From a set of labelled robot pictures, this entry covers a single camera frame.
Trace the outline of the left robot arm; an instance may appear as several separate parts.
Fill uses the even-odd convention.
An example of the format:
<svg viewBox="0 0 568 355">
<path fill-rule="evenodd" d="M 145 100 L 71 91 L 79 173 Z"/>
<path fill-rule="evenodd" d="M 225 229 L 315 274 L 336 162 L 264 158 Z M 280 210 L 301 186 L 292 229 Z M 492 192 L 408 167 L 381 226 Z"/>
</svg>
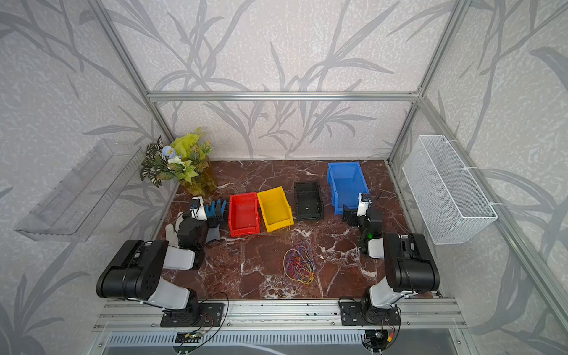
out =
<svg viewBox="0 0 568 355">
<path fill-rule="evenodd" d="M 124 242 L 96 283 L 100 298 L 138 301 L 162 310 L 161 327 L 201 326 L 206 323 L 197 292 L 162 277 L 166 270 L 192 271 L 203 264 L 209 223 L 182 217 L 172 230 L 178 245 L 168 240 Z"/>
</svg>

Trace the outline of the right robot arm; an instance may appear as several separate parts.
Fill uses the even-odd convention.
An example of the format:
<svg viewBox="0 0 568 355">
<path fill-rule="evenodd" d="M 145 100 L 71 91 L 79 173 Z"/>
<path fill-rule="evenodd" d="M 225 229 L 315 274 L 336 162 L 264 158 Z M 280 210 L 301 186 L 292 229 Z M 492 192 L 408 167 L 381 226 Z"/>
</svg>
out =
<svg viewBox="0 0 568 355">
<path fill-rule="evenodd" d="M 383 213 L 373 207 L 358 217 L 360 253 L 384 261 L 385 276 L 361 300 L 362 318 L 370 325 L 399 324 L 398 301 L 436 291 L 439 270 L 425 236 L 383 232 Z"/>
</svg>

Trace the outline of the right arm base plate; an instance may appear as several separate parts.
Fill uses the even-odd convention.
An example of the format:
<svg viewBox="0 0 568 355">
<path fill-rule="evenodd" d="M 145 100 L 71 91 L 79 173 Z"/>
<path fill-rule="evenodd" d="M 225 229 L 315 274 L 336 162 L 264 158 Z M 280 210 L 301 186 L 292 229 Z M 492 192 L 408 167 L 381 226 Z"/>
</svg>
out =
<svg viewBox="0 0 568 355">
<path fill-rule="evenodd" d="M 354 299 L 339 300 L 338 306 L 343 326 L 401 325 L 401 311 L 398 308 L 377 308 L 367 301 Z"/>
</svg>

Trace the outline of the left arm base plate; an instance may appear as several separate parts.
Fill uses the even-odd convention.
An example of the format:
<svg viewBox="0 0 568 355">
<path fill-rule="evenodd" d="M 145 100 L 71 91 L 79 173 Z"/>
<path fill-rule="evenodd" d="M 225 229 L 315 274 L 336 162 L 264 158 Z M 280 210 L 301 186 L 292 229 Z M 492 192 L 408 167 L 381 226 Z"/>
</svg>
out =
<svg viewBox="0 0 568 355">
<path fill-rule="evenodd" d="M 165 310 L 161 328 L 219 327 L 223 320 L 223 303 L 203 303 L 182 310 Z"/>
</svg>

